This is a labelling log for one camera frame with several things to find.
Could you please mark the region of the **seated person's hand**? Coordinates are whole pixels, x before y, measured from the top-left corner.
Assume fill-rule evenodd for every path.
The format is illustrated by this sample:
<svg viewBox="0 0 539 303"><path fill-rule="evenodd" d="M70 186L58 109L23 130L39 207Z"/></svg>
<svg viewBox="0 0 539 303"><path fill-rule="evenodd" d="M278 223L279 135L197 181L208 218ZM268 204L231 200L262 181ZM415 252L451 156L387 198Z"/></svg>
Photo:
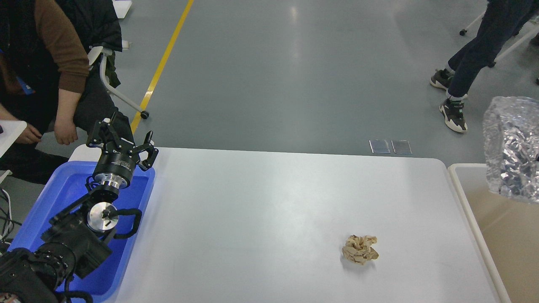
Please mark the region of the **seated person's hand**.
<svg viewBox="0 0 539 303"><path fill-rule="evenodd" d="M78 140L77 129L73 117L57 116L54 123L56 141L62 145L70 145Z"/></svg>

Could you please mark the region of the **seated person's other hand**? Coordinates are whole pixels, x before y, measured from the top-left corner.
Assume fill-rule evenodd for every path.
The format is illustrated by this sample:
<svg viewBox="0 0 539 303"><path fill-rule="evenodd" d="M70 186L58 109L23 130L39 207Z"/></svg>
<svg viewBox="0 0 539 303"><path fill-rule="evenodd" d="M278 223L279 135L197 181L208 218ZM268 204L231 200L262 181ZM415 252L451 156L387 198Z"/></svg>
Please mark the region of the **seated person's other hand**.
<svg viewBox="0 0 539 303"><path fill-rule="evenodd" d="M16 144L37 144L42 141L42 134L27 122L27 126L19 137L15 140Z"/></svg>

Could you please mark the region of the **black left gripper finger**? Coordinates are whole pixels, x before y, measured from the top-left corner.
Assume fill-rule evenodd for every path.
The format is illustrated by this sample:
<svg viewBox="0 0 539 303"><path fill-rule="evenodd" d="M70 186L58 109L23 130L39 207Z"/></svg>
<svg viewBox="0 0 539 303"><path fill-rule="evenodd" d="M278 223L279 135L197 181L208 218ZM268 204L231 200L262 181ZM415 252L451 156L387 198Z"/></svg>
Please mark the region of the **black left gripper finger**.
<svg viewBox="0 0 539 303"><path fill-rule="evenodd" d="M101 150L125 150L126 142L118 136L113 124L116 120L116 113L111 118L104 118L97 121L92 132L88 135L86 146L99 148Z"/></svg>
<svg viewBox="0 0 539 303"><path fill-rule="evenodd" d="M154 146L152 137L153 131L147 132L143 144L133 146L128 150L128 156L142 171L150 170L150 168L153 167L159 153L159 150ZM145 159L141 159L141 153L146 153L147 157Z"/></svg>

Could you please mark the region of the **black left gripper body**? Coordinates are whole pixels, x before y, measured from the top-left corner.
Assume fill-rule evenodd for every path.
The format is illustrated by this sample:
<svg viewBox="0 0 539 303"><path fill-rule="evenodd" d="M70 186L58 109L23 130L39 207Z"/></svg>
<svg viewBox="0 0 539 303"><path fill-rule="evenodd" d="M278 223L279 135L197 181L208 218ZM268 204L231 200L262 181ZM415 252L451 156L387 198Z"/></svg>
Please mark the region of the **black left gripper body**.
<svg viewBox="0 0 539 303"><path fill-rule="evenodd" d="M106 144L93 172L93 178L101 185L111 185L117 189L127 188L140 161L138 154L131 154L132 143Z"/></svg>

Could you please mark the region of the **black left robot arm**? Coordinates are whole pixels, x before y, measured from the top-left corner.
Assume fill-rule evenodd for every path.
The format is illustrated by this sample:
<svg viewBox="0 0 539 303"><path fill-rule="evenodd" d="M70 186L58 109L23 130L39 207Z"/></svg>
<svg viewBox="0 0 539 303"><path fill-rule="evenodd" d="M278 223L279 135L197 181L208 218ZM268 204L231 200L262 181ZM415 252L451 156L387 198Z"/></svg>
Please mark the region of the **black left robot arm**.
<svg viewBox="0 0 539 303"><path fill-rule="evenodd" d="M136 168L152 169L159 153L147 132L143 144L120 138L116 116L97 121L87 139L101 155L86 180L87 193L50 220L43 244L30 251L16 248L1 255L1 301L4 303L70 303L73 298L93 302L85 291L70 290L75 276L83 279L113 253L112 240L134 236L143 211L139 206L114 205L120 190L131 185Z"/></svg>

